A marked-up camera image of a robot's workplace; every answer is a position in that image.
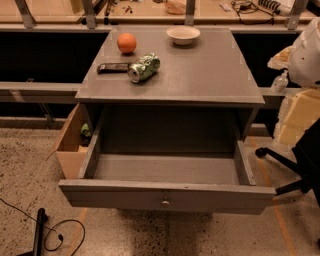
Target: white bowl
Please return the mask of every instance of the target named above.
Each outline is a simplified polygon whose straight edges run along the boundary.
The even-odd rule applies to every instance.
[[[190,26],[177,25],[167,29],[167,35],[178,45],[191,44],[193,39],[200,36],[199,29]]]

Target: black cable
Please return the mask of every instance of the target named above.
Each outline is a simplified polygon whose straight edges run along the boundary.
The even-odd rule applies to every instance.
[[[249,4],[247,8],[242,8],[242,5],[244,3],[247,5]],[[232,5],[232,9],[237,13],[239,20],[240,20],[241,24],[243,24],[243,25],[258,25],[258,24],[266,24],[269,22],[271,22],[272,25],[274,24],[274,12],[270,13],[270,12],[264,11],[264,10],[260,9],[259,6],[257,6],[256,4],[254,4],[251,1],[245,1],[245,2],[240,1],[238,3],[237,3],[237,1],[232,1],[231,5]],[[270,15],[271,18],[266,21],[249,23],[249,22],[244,22],[241,18],[241,15],[240,15],[240,14],[251,14],[251,13],[258,12],[258,11]]]
[[[0,201],[2,201],[5,205],[7,205],[7,206],[9,206],[9,207],[11,207],[11,208],[13,208],[13,209],[15,209],[15,210],[23,213],[23,214],[26,215],[29,219],[32,219],[33,221],[35,221],[37,224],[42,225],[42,224],[39,223],[35,218],[31,217],[30,215],[28,215],[28,214],[25,213],[24,211],[20,210],[19,208],[15,207],[14,205],[7,203],[7,202],[4,201],[1,197],[0,197]],[[48,230],[50,230],[50,231],[54,231],[54,232],[56,232],[56,233],[58,234],[57,230],[55,230],[55,229],[46,227],[45,225],[43,225],[43,227],[46,228],[46,229],[48,229]]]
[[[60,225],[63,224],[63,223],[66,223],[66,222],[76,222],[76,223],[79,223],[79,224],[81,225],[82,229],[83,229],[82,239],[81,239],[78,247],[77,247],[77,248],[74,250],[74,252],[71,254],[71,256],[73,256],[73,255],[78,251],[78,249],[80,248],[80,246],[82,245],[82,243],[83,243],[83,241],[84,241],[84,238],[85,238],[85,236],[86,236],[86,229],[85,229],[84,225],[83,225],[80,221],[78,221],[78,220],[73,220],[73,219],[60,221],[59,223],[57,223],[56,225],[54,225],[52,229],[57,228],[58,226],[60,226]],[[61,242],[60,242],[60,244],[59,244],[56,248],[54,248],[54,249],[49,249],[49,248],[47,247],[47,239],[48,239],[48,237],[50,236],[51,232],[52,232],[52,230],[50,230],[50,231],[46,234],[46,236],[45,236],[45,238],[44,238],[44,248],[45,248],[47,251],[49,251],[49,252],[54,252],[54,251],[57,251],[57,250],[61,247],[61,245],[63,244],[63,236],[60,236],[60,237],[59,237],[59,240],[60,240]]]
[[[2,201],[5,205],[7,205],[7,206],[9,206],[9,207],[11,207],[11,208],[13,208],[13,209],[15,209],[15,210],[23,213],[25,216],[27,216],[28,218],[32,219],[32,220],[35,221],[37,224],[42,225],[42,224],[39,223],[35,218],[31,217],[29,214],[27,214],[26,212],[20,210],[20,209],[17,208],[16,206],[7,203],[7,202],[4,201],[1,197],[0,197],[0,201]],[[79,224],[81,225],[82,229],[83,229],[82,239],[81,239],[78,247],[77,247],[77,248],[74,250],[74,252],[71,254],[71,256],[73,256],[73,255],[78,251],[78,249],[80,248],[80,246],[82,245],[82,243],[83,243],[83,241],[84,241],[84,239],[85,239],[85,234],[86,234],[86,230],[85,230],[84,225],[83,225],[80,221],[78,221],[78,220],[73,220],[73,219],[63,220],[63,221],[60,221],[59,223],[57,223],[56,225],[54,225],[52,228],[49,228],[49,227],[46,227],[45,225],[43,225],[44,228],[46,228],[46,229],[49,230],[49,232],[46,234],[46,236],[45,236],[45,238],[44,238],[44,247],[45,247],[45,249],[46,249],[47,251],[49,251],[49,252],[54,252],[54,251],[57,251],[57,250],[62,246],[62,244],[63,244],[63,236],[62,236],[61,234],[59,234],[55,228],[58,227],[58,226],[60,226],[60,225],[63,224],[63,223],[66,223],[66,222],[76,222],[76,223],[79,223]],[[52,231],[54,231],[54,232],[56,232],[56,233],[58,234],[58,239],[60,240],[60,244],[59,244],[56,248],[54,248],[54,249],[48,249],[48,247],[46,246],[46,242],[47,242],[47,239],[48,239],[48,237],[49,237],[49,235],[51,234]]]

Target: soda can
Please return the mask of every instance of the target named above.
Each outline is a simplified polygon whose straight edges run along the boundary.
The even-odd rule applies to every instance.
[[[129,66],[128,76],[132,82],[138,83],[151,77],[159,67],[159,57],[154,53],[147,53]]]

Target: speckled floor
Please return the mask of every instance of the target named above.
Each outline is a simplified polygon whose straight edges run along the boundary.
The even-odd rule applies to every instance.
[[[45,208],[49,227],[81,221],[86,236],[75,255],[320,255],[320,209],[312,192],[283,195],[259,216],[73,208],[58,187],[63,173],[56,156],[46,160],[60,127],[60,122],[49,130],[42,121],[0,120],[0,197],[34,218]],[[250,136],[245,146],[259,185],[297,178],[271,158],[255,157],[257,147],[278,146],[271,138]],[[32,250],[35,223],[2,202],[0,216],[0,255]],[[82,238],[76,223],[57,229],[64,236],[61,249],[43,255],[71,255]],[[50,248],[58,245],[56,237],[49,238]]]

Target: drawer handle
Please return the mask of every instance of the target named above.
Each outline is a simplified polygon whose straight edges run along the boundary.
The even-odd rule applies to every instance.
[[[168,208],[170,206],[170,202],[168,201],[168,198],[165,196],[163,201],[161,202],[162,207]]]

